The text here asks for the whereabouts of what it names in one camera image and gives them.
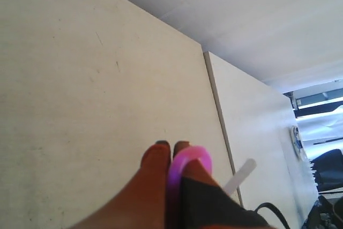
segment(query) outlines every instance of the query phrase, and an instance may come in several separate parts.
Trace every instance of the pink bracelet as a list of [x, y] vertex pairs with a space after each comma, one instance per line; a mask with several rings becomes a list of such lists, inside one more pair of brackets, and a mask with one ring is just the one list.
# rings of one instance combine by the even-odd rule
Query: pink bracelet
[[190, 146], [181, 150], [170, 165], [167, 179], [167, 227], [179, 228], [180, 183], [182, 171], [192, 160], [198, 159], [206, 171], [212, 173], [212, 160], [204, 147]]

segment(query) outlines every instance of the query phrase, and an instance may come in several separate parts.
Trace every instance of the ceiling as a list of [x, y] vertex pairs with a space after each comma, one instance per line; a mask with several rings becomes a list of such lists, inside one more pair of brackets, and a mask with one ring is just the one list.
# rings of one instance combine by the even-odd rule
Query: ceiling
[[343, 0], [129, 0], [280, 92], [343, 78]]

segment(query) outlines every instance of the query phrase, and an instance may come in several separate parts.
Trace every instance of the person's hand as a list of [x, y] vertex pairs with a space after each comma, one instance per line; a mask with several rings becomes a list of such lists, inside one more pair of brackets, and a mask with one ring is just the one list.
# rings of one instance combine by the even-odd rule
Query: person's hand
[[[177, 142], [173, 156], [189, 147]], [[158, 141], [143, 155], [140, 169], [105, 206], [70, 229], [164, 229], [166, 224], [166, 179], [170, 146]], [[189, 162], [180, 192], [179, 228], [270, 228], [258, 214], [234, 202], [207, 173], [198, 160]]]

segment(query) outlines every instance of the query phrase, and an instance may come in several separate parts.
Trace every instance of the dark skin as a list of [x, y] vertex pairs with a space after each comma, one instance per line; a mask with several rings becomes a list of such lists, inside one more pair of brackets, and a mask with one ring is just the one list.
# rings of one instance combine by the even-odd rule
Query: dark skin
[[[189, 146], [189, 142], [177, 142], [173, 156]], [[170, 155], [168, 142], [156, 142], [144, 153], [140, 169], [126, 186], [102, 208], [70, 229], [168, 228], [165, 214]], [[179, 228], [270, 228], [262, 217], [231, 200], [198, 160], [189, 162], [182, 175], [184, 217]]]

